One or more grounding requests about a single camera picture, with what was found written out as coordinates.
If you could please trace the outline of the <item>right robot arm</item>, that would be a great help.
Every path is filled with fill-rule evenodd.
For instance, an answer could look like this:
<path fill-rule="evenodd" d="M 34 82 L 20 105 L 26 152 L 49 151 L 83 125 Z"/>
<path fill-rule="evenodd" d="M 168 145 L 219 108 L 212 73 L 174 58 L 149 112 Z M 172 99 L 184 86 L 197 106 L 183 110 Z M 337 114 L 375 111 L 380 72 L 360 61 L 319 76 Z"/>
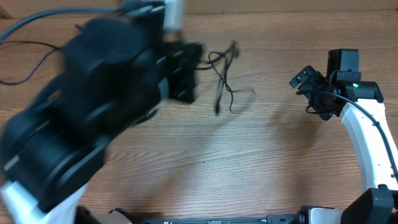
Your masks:
<path fill-rule="evenodd" d="M 362 194 L 347 208 L 303 206 L 289 223 L 397 223 L 397 148 L 379 85 L 361 79 L 359 51 L 330 50 L 326 75 L 308 65 L 289 84 L 308 99 L 308 114 L 340 118 L 362 184 Z"/>

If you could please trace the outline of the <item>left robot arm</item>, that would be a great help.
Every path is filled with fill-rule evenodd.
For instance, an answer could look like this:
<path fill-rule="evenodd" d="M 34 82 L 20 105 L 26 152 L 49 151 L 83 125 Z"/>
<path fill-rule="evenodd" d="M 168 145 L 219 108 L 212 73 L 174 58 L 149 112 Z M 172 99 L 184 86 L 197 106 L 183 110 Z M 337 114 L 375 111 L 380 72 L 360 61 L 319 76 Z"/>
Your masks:
<path fill-rule="evenodd" d="M 60 74 L 4 126 L 1 195 L 16 223 L 74 223 L 107 146 L 165 100 L 195 101 L 202 46 L 164 39 L 181 31 L 181 1 L 125 1 L 91 13 L 60 48 Z"/>

